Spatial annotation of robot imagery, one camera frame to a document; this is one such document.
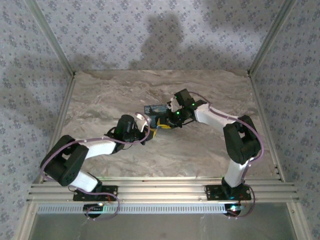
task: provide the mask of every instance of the black mounting plate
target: black mounting plate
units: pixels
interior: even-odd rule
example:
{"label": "black mounting plate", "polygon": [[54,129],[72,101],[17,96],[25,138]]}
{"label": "black mounting plate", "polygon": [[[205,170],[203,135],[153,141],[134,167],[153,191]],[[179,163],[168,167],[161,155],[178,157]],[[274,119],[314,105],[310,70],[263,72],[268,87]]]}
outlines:
{"label": "black mounting plate", "polygon": [[[118,196],[118,186],[113,185],[103,185],[101,187],[100,193],[109,193],[114,194]],[[109,195],[91,195],[91,194],[85,194],[82,191],[75,190],[73,194],[73,201],[75,202],[114,202],[116,199]]]}
{"label": "black mounting plate", "polygon": [[243,186],[237,191],[233,198],[228,198],[222,189],[222,185],[206,185],[204,187],[206,199],[208,201],[243,201],[251,200],[250,189],[248,186]]}

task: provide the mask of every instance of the patterned wallpaper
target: patterned wallpaper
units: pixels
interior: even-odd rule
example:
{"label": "patterned wallpaper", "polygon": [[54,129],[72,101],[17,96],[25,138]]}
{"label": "patterned wallpaper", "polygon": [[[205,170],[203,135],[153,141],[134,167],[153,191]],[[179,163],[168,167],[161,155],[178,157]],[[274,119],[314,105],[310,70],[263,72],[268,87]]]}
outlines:
{"label": "patterned wallpaper", "polygon": [[320,239],[320,2],[298,1],[254,80],[287,181]]}
{"label": "patterned wallpaper", "polygon": [[0,9],[0,239],[11,240],[70,76],[22,0]]}
{"label": "patterned wallpaper", "polygon": [[248,69],[283,0],[38,0],[74,70]]}

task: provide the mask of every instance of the marble floor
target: marble floor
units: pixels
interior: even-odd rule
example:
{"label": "marble floor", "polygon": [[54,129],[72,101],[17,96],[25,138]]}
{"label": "marble floor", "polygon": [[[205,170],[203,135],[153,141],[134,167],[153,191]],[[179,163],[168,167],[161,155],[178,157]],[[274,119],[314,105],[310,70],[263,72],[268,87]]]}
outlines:
{"label": "marble floor", "polygon": [[[184,88],[207,97],[225,113],[249,115],[264,139],[265,154],[247,176],[275,175],[249,79],[224,70],[77,72],[62,135],[100,137],[117,125],[121,115],[143,113],[145,105],[165,104]],[[82,169],[104,177],[222,177],[229,161],[222,133],[193,122],[183,128],[160,129],[145,146],[87,159]]]}

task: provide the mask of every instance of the metal frame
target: metal frame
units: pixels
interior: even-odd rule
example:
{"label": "metal frame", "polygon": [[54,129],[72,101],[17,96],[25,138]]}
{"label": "metal frame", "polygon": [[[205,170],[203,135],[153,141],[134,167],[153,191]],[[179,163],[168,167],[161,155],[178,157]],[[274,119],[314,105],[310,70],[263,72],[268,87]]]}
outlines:
{"label": "metal frame", "polygon": [[[61,106],[54,135],[50,146],[57,141],[61,135],[62,126],[66,117],[68,106],[72,97],[75,81],[72,78],[68,84],[66,95]],[[278,175],[267,178],[246,178],[246,183],[252,186],[256,195],[256,202],[259,203],[287,203],[292,225],[297,238],[300,240],[311,240],[311,234],[302,212],[297,189],[294,183],[285,182],[283,171],[279,165],[279,158],[274,148],[270,130],[266,124],[266,117],[262,111],[261,102],[257,96],[257,90],[251,81],[252,92],[257,103],[258,113],[262,122],[263,130],[269,144],[272,160]],[[204,192],[205,185],[221,183],[221,178],[212,177],[100,177],[104,185],[117,185],[118,196],[123,206],[137,204],[148,204],[157,206],[172,206],[175,204],[191,204],[192,206],[219,206],[234,201],[207,201]],[[39,207],[44,206],[79,206],[79,202],[72,200],[73,193],[67,188],[55,182],[44,182],[39,177],[32,185],[20,226],[16,232],[15,240],[27,240],[31,234],[35,215]]]}

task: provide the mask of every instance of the purple cable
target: purple cable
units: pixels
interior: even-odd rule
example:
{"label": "purple cable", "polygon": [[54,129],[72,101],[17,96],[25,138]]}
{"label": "purple cable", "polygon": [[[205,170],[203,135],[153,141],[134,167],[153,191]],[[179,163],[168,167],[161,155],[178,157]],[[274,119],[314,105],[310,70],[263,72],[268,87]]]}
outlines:
{"label": "purple cable", "polygon": [[139,141],[134,141],[134,142],[126,142],[126,141],[120,141],[120,140],[116,140],[116,139],[112,139],[110,137],[96,137],[96,138],[89,138],[89,139],[81,139],[81,140],[75,140],[75,141],[72,141],[72,142],[69,142],[68,144],[60,147],[54,154],[52,154],[45,162],[44,164],[42,165],[41,167],[41,171],[40,171],[40,174],[41,176],[47,180],[47,181],[55,181],[49,177],[46,176],[45,174],[45,168],[46,166],[49,164],[49,162],[55,158],[62,150],[70,147],[71,145],[73,144],[79,144],[79,143],[88,143],[88,142],[96,142],[96,141],[113,141],[115,143],[119,143],[119,144],[129,144],[129,145],[138,145],[140,143],[142,143],[144,140],[147,139],[148,135],[150,134],[150,123],[148,122],[148,119],[145,115],[139,113],[139,112],[136,112],[135,114],[140,114],[141,116],[143,116],[143,118],[146,120],[147,122],[147,127],[148,127],[148,131],[146,133],[146,136],[139,140]]}
{"label": "purple cable", "polygon": [[94,206],[89,207],[86,210],[86,216],[87,216],[88,220],[93,220],[93,221],[109,220],[109,219],[114,218],[119,213],[119,211],[120,211],[120,199],[116,195],[114,195],[112,193],[108,193],[108,192],[89,192],[89,191],[85,191],[85,190],[83,190],[81,188],[77,188],[77,190],[79,190],[80,192],[83,192],[84,194],[89,194],[89,195],[108,195],[108,196],[111,196],[111,197],[115,198],[115,200],[118,202],[118,206],[116,207],[116,211],[112,215],[105,216],[105,217],[99,217],[99,218],[91,218],[91,217],[89,217],[90,210],[95,208]]}
{"label": "purple cable", "polygon": [[[237,118],[234,118],[234,117],[230,117],[230,116],[227,116],[227,115],[224,115],[224,114],[222,114],[222,113],[219,113],[219,112],[216,112],[216,111],[212,110],[212,109],[211,109],[211,102],[210,102],[208,99],[206,99],[204,96],[202,96],[201,94],[199,94],[199,93],[197,93],[197,92],[194,92],[194,91],[190,91],[189,93],[194,94],[194,95],[197,95],[197,96],[199,96],[200,98],[202,98],[203,100],[205,100],[205,101],[209,104],[209,105],[208,105],[208,108],[209,108],[209,111],[210,111],[211,113],[213,113],[213,114],[215,114],[215,115],[217,115],[217,116],[219,116],[219,117],[222,117],[222,118],[224,118],[224,119],[230,119],[230,120],[232,120],[232,121],[236,121],[236,122],[238,122],[238,123],[246,126],[251,132],[253,132],[253,134],[256,136],[256,138],[257,138],[258,141],[259,141],[259,144],[260,144],[260,147],[261,147],[261,151],[260,151],[260,154],[259,154],[258,156],[256,156],[254,159],[252,159],[252,160],[250,161],[250,163],[262,158],[262,156],[264,155],[264,152],[265,152],[265,147],[264,147],[262,138],[260,137],[260,135],[257,133],[256,130],[254,130],[249,124],[245,123],[244,121],[241,121],[240,119],[237,119]],[[252,203],[251,208],[249,209],[249,211],[248,211],[245,215],[236,216],[236,218],[243,218],[243,217],[248,216],[250,213],[252,213],[252,211],[254,210],[255,205],[256,205],[256,195],[255,195],[254,190],[252,189],[252,187],[251,187],[250,185],[245,184],[245,176],[246,176],[246,173],[247,173],[249,167],[250,167],[250,165],[247,164],[246,167],[245,167],[245,169],[244,169],[244,171],[243,171],[243,174],[242,174],[242,176],[241,176],[241,182],[243,183],[244,186],[249,187],[249,189],[251,190],[251,192],[252,192],[252,197],[253,197],[253,203]]]}

